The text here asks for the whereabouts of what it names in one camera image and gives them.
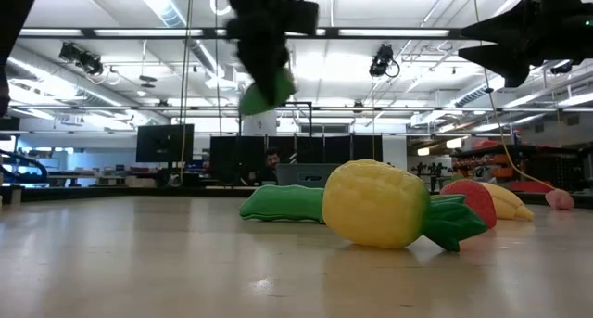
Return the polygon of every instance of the ceiling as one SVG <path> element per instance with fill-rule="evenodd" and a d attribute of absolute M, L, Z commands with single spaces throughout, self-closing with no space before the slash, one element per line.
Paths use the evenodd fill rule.
<path fill-rule="evenodd" d="M 213 12 L 211 3 L 218 10 L 227 7 L 226 0 L 193 0 L 191 17 L 187 13 L 190 8 L 189 0 L 172 0 L 179 8 L 179 12 L 190 26 L 223 28 L 225 22 L 233 17 L 233 12 Z M 309 0 L 320 5 L 321 15 L 319 27 L 424 27 L 424 28 L 461 28 L 476 22 L 474 0 Z M 477 0 L 477 11 L 480 19 L 486 19 L 508 10 L 518 0 Z M 161 18 L 153 11 L 154 8 L 147 0 L 36 0 L 25 27 L 34 28 L 162 28 Z M 201 44 L 218 66 L 226 72 L 216 87 L 216 79 L 208 74 L 203 61 L 194 55 L 189 55 L 188 64 L 183 64 L 184 43 L 180 40 L 150 40 L 144 43 L 140 40 L 89 40 L 77 39 L 75 44 L 89 50 L 102 58 L 103 64 L 116 70 L 109 76 L 93 78 L 89 81 L 82 71 L 72 65 L 64 65 L 58 57 L 60 48 L 65 40 L 59 39 L 24 39 L 18 40 L 17 46 L 34 54 L 36 59 L 23 59 L 24 63 L 45 70 L 57 78 L 64 78 L 80 88 L 88 82 L 93 83 L 95 92 L 78 93 L 81 99 L 68 99 L 69 104 L 81 100 L 84 105 L 108 106 L 101 95 L 107 98 L 118 96 L 117 103 L 126 106 L 133 104 L 155 105 L 161 100 L 168 101 L 173 106 L 179 105 L 179 97 L 187 93 L 189 104 L 193 106 L 233 106 L 238 102 L 239 92 L 235 87 L 227 87 L 240 83 L 250 83 L 249 76 L 244 73 L 240 63 L 234 56 L 234 44 L 224 40 L 202 40 Z M 401 73 L 395 79 L 374 80 L 369 75 L 372 56 L 380 44 L 391 44 L 397 54 L 397 62 L 401 66 Z M 352 106 L 354 101 L 360 100 L 365 106 L 377 107 L 439 107 L 448 106 L 451 101 L 468 95 L 476 87 L 485 82 L 484 71 L 481 67 L 465 61 L 457 56 L 457 50 L 466 46 L 479 45 L 471 41 L 444 40 L 325 40 L 325 39 L 292 39 L 288 42 L 291 51 L 291 65 L 298 92 L 294 100 L 311 101 L 315 106 L 343 107 Z M 504 89 L 495 94 L 497 106 L 503 107 L 517 98 L 532 95 L 542 89 L 552 89 L 567 80 L 575 79 L 579 75 L 578 83 L 572 84 L 584 90 L 588 87 L 587 77 L 590 71 L 590 61 L 574 67 L 571 74 L 553 76 L 546 70 L 532 73 L 527 83 L 522 87 Z M 141 74 L 158 79 L 152 89 L 140 86 Z M 187 77 L 187 90 L 182 87 L 183 76 Z M 566 87 L 555 90 L 554 100 L 566 97 Z M 548 107 L 552 104 L 551 91 L 530 102 L 522 104 L 524 107 Z M 62 103 L 59 97 L 49 98 L 46 104 Z M 38 99 L 34 104 L 43 104 Z M 489 107 L 487 96 L 477 98 L 465 105 L 471 108 Z M 103 113 L 81 113 L 79 110 L 44 111 L 61 121 L 76 121 L 81 115 L 99 115 L 109 120 L 122 121 L 136 115 L 134 124 L 146 124 L 147 120 L 136 122 L 149 111 L 137 113 L 129 110 L 110 111 Z M 486 117 L 484 114 L 472 112 L 441 113 L 430 120 L 423 120 L 431 110 L 389 111 L 380 115 L 377 122 L 390 118 L 411 118 L 416 114 L 420 119 L 417 126 L 425 127 L 426 123 L 436 123 L 441 127 L 454 123 L 461 125 L 465 122 L 479 126 Z M 15 116 L 32 117 L 31 112 L 12 112 Z M 233 110 L 223 111 L 224 116 L 236 115 Z M 377 113 L 365 113 L 376 116 Z M 218 116 L 218 111 L 190 111 L 190 116 Z M 323 116 L 354 116 L 352 112 L 327 111 Z M 166 120 L 178 116 L 177 111 L 148 113 L 148 119 L 165 118 Z M 530 117 L 527 113 L 514 113 L 507 116 L 516 120 Z"/>

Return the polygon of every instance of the stuffed pineapple toy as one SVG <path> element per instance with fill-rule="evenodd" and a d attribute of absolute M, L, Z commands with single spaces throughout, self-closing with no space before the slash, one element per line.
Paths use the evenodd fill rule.
<path fill-rule="evenodd" d="M 241 207 L 241 216 L 315 220 L 356 244 L 379 248 L 404 248 L 426 235 L 446 250 L 459 251 L 461 240 L 487 230 L 464 199 L 431 199 L 415 175 L 374 160 L 357 160 L 337 168 L 324 190 L 261 187 Z"/>

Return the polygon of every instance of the wooden floor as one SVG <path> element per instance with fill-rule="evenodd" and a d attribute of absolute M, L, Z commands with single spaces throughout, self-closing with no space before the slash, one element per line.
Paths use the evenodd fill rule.
<path fill-rule="evenodd" d="M 243 222 L 241 199 L 117 197 L 0 216 L 0 317 L 586 317 L 593 212 L 533 207 L 461 254 Z"/>

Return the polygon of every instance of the yellow banana plush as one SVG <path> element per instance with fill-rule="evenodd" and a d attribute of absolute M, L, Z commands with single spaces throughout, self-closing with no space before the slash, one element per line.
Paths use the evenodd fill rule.
<path fill-rule="evenodd" d="M 512 191 L 496 184 L 481 183 L 492 196 L 497 218 L 501 220 L 534 220 L 534 213 Z"/>

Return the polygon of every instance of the black monitor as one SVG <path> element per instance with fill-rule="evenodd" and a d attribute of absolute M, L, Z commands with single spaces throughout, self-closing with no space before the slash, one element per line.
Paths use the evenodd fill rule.
<path fill-rule="evenodd" d="M 136 162 L 191 161 L 194 157 L 194 125 L 161 125 L 138 127 Z"/>

